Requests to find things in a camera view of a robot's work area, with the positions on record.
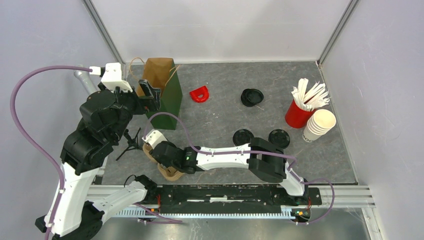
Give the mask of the black coffee cup lid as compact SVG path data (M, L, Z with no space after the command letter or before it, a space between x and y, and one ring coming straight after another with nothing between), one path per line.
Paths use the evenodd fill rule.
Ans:
M275 146L286 149L291 142L289 134L283 129L274 129L268 134L268 141Z

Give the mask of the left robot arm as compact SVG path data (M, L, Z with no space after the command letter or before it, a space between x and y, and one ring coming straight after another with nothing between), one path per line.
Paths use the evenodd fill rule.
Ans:
M112 216L132 204L151 204L158 196L157 184L145 175L115 193L97 200L87 200L90 186L105 158L113 152L135 115L144 115L160 108L161 90L147 80L138 82L144 91L138 96L131 87L124 91L115 86L88 96L80 106L82 118L77 128L64 141L60 154L64 182L62 193L48 214L36 219L36 227L52 233L54 240L90 240Z

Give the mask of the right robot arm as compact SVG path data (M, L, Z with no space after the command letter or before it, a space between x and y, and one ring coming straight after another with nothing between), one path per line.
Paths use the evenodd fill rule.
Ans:
M162 140L152 144L149 153L164 167L185 174L224 168L247 169L266 183L279 184L295 204L309 198L304 179L290 168L283 149L259 137L250 143L223 148L189 146L182 149Z

